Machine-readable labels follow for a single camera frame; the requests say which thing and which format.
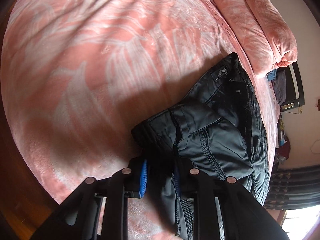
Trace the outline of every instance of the curtain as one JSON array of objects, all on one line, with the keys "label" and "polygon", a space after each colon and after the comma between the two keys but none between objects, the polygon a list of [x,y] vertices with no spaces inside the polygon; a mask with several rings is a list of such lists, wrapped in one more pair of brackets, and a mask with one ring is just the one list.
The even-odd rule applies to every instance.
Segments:
[{"label": "curtain", "polygon": [[320,204],[320,165],[271,173],[267,209],[301,209]]}]

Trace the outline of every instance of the black jacket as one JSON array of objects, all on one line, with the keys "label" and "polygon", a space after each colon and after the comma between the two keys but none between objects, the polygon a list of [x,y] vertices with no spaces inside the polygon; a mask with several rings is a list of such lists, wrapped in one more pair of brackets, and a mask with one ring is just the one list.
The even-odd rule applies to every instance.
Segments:
[{"label": "black jacket", "polygon": [[180,214],[180,237],[191,237],[185,224],[192,200],[183,203],[176,196],[174,156],[190,159],[216,179],[237,178],[264,202],[270,177],[266,130],[253,85],[236,53],[204,74],[182,101],[137,125],[132,135],[148,159],[151,177],[161,185],[159,196],[176,225]]}]

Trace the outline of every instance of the stitching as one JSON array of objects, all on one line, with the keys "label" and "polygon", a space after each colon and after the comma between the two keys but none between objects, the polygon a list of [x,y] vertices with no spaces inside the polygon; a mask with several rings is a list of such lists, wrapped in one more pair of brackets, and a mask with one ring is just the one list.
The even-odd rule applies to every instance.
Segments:
[{"label": "stitching", "polygon": [[225,180],[226,175],[210,150],[207,131],[202,130],[199,133],[199,137],[200,137],[201,148],[205,157],[209,160],[212,168],[216,171],[217,175],[219,176],[219,179]]},{"label": "stitching", "polygon": [[215,123],[221,121],[222,118],[223,118],[223,117],[219,117],[219,119],[217,119],[216,121],[214,121],[214,122],[212,122],[212,123],[209,123],[209,124],[207,124],[206,126],[200,128],[199,130],[190,133],[190,135],[191,135],[191,134],[194,134],[194,133],[196,133],[196,132],[199,132],[199,131],[201,131],[201,130],[203,130],[203,129],[206,129],[206,128],[209,127],[210,125],[215,124]]},{"label": "stitching", "polygon": [[181,225],[180,225],[180,218],[179,218],[179,208],[178,208],[178,201],[179,201],[179,197],[177,194],[177,189],[176,189],[176,185],[174,182],[174,173],[172,173],[172,177],[171,177],[171,183],[173,184],[174,187],[174,191],[175,191],[175,209],[174,209],[174,220],[177,221],[177,234],[176,236],[179,236],[181,233]]},{"label": "stitching", "polygon": [[182,100],[184,100],[184,99],[186,99],[187,97],[189,97],[189,95],[193,92],[193,90],[196,89],[196,86],[197,86],[200,82],[202,82],[202,79],[203,79],[205,76],[212,74],[212,69],[213,69],[213,68],[214,68],[214,66],[211,67],[206,73],[204,73],[204,74],[202,75],[202,77],[196,82],[196,84],[193,85],[193,87],[188,91],[188,93],[183,97]]},{"label": "stitching", "polygon": [[254,197],[256,198],[257,189],[256,189],[255,179],[254,179],[254,177],[255,177],[255,176],[254,176],[254,169],[252,169],[251,176],[252,176],[252,185],[253,185]]},{"label": "stitching", "polygon": [[173,149],[173,146],[170,146],[163,138],[160,134],[158,134],[158,132],[153,128],[151,121],[148,121],[149,127],[153,130],[153,132],[157,135],[157,139],[163,143],[165,143],[169,148]]},{"label": "stitching", "polygon": [[153,121],[153,120],[156,119],[158,116],[160,116],[160,115],[162,115],[162,114],[164,114],[164,113],[166,113],[166,112],[168,112],[168,111],[169,111],[169,109],[166,109],[166,110],[162,111],[161,113],[156,114],[156,115],[153,116],[151,119],[147,120],[147,122]]},{"label": "stitching", "polygon": [[180,109],[180,111],[181,111],[181,113],[182,113],[182,115],[183,115],[184,119],[186,119],[186,124],[187,124],[187,128],[188,128],[188,134],[190,134],[190,128],[189,128],[189,125],[188,125],[188,120],[187,120],[186,116],[184,115],[183,110],[182,110],[182,109]]},{"label": "stitching", "polygon": [[219,91],[220,87],[222,86],[223,84],[220,84],[217,89],[215,90],[215,92],[209,97],[209,99],[205,102],[205,104],[209,103],[211,101],[211,99],[215,96],[215,94]]},{"label": "stitching", "polygon": [[171,117],[171,119],[174,119],[174,120],[177,122],[177,124],[178,124],[178,126],[179,126],[179,130],[180,130],[180,134],[181,134],[181,139],[180,139],[180,141],[177,141],[177,136],[176,136],[176,140],[175,140],[175,143],[176,143],[176,146],[177,146],[177,150],[178,150],[178,144],[179,144],[181,141],[184,140],[184,139],[182,138],[181,124],[180,124],[179,120],[178,120],[177,118],[175,118],[174,113],[173,113],[172,111],[170,111],[170,117]]},{"label": "stitching", "polygon": [[190,210],[190,207],[187,203],[187,200],[180,198],[180,203],[182,206],[183,214],[185,215],[188,239],[190,239],[192,236],[192,232],[193,232],[193,217],[191,216],[191,210]]}]

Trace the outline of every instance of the wall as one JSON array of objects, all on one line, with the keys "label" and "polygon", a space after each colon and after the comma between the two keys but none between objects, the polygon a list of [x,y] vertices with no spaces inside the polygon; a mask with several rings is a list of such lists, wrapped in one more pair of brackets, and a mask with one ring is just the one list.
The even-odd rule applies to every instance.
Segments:
[{"label": "wall", "polygon": [[278,216],[280,214],[280,210],[276,209],[267,209],[268,213],[274,218],[275,221],[277,221]]},{"label": "wall", "polygon": [[[284,168],[320,164],[320,154],[310,146],[320,139],[320,27],[303,0],[271,0],[291,28],[298,46],[305,105],[302,114],[283,113],[285,132],[291,143],[290,158]],[[313,147],[320,152],[320,142]]]}]

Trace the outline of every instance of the jacket zipper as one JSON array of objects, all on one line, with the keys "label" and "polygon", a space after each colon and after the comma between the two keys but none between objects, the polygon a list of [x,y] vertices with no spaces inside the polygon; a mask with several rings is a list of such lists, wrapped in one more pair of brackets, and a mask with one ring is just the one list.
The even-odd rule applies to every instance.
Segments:
[{"label": "jacket zipper", "polygon": [[193,235],[193,217],[192,217],[191,210],[190,210],[190,207],[188,204],[188,200],[187,199],[180,199],[180,203],[182,206],[184,219],[186,221],[188,239],[191,239],[191,237]]},{"label": "jacket zipper", "polygon": [[175,183],[175,179],[174,179],[174,173],[172,173],[172,183],[174,186],[174,190],[176,192],[176,199],[175,199],[175,210],[174,210],[174,220],[175,223],[177,224],[177,233],[175,236],[180,236],[181,233],[181,225],[180,225],[180,218],[179,218],[179,199],[180,197],[178,196],[178,192],[177,192],[177,188],[176,188],[176,183]]},{"label": "jacket zipper", "polygon": [[[248,106],[250,107],[249,98],[246,98],[245,100],[248,102]],[[248,113],[249,113],[249,110],[244,108],[244,111],[245,111],[245,114],[246,114],[246,120],[245,120],[245,126],[244,126],[244,142],[245,142],[245,145],[246,145],[247,154],[249,155],[249,151],[250,151],[250,156],[252,157],[251,147],[249,145],[247,145],[247,142],[245,141],[246,138],[247,138],[247,124],[248,124]],[[255,187],[255,184],[254,184],[253,174],[251,173],[249,175],[249,177],[250,177],[251,183],[252,183],[252,188],[251,188],[251,192],[250,193],[254,198],[256,198],[256,187]]]},{"label": "jacket zipper", "polygon": [[195,164],[193,161],[191,161],[191,163],[194,168],[199,169],[197,164]]}]

